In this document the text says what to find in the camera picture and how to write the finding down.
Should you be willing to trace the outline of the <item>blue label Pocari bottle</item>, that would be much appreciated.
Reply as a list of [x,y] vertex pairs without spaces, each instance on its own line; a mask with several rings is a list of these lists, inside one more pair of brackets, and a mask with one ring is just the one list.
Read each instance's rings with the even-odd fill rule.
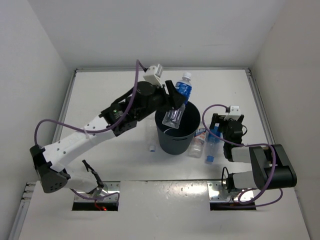
[[170,110],[165,113],[165,116],[162,120],[163,125],[173,129],[179,129],[186,105],[192,92],[191,76],[192,74],[190,72],[185,72],[182,76],[182,79],[175,84],[176,90],[182,96],[186,97],[186,100],[179,109]]

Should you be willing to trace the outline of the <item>clear bottle white cap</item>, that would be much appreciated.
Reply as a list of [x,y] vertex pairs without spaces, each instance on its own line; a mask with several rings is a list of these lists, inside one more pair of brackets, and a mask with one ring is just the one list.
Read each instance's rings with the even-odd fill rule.
[[152,119],[147,120],[146,124],[146,140],[150,152],[156,151],[157,128]]

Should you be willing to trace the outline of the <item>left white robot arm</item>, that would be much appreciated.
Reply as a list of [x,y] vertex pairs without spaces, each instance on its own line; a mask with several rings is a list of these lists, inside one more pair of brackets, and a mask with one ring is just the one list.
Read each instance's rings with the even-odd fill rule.
[[69,188],[92,196],[99,194],[105,185],[85,160],[85,171],[73,170],[68,165],[100,143],[135,128],[153,112],[177,110],[186,99],[171,80],[162,86],[140,81],[84,128],[46,146],[35,144],[30,154],[43,191],[48,194]]

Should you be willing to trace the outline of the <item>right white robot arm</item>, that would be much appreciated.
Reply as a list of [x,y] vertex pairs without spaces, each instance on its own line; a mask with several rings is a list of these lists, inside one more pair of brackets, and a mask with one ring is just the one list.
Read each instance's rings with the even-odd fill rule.
[[244,115],[237,120],[227,120],[224,115],[214,113],[211,118],[210,131],[227,140],[223,145],[224,157],[232,163],[248,163],[251,170],[246,172],[228,173],[222,179],[222,186],[228,191],[240,189],[262,190],[269,177],[268,190],[292,188],[297,184],[296,172],[281,144],[270,147],[240,147],[231,144],[242,143],[244,136],[242,121]]

